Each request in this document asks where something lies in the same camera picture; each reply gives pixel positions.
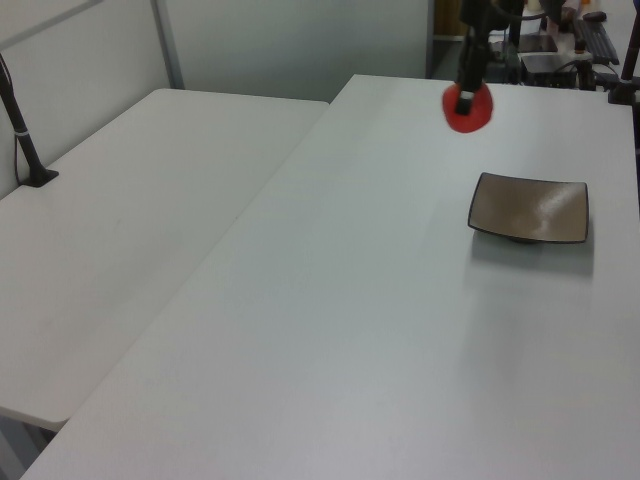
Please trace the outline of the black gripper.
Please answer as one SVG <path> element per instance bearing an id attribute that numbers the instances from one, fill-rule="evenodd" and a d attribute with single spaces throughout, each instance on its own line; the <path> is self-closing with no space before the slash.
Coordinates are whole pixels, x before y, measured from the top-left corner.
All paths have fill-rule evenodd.
<path id="1" fill-rule="evenodd" d="M 490 57 L 489 37 L 503 30 L 499 1 L 464 0 L 459 19 L 467 26 L 459 58 L 456 83 L 460 89 L 455 112 L 468 116 L 476 93 L 483 84 Z"/>

